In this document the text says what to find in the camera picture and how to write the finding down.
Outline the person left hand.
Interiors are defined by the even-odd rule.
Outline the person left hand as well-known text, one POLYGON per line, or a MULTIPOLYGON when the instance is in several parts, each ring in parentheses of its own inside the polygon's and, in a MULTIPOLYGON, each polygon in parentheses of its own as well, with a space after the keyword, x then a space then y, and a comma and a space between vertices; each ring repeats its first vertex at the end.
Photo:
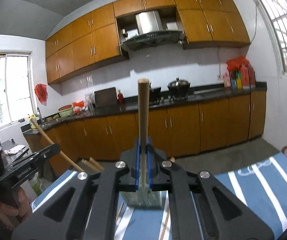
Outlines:
POLYGON ((0 202, 0 222, 5 229, 13 231, 20 222, 26 220, 32 214, 29 198, 22 187, 17 190, 19 204, 17 207, 0 202))

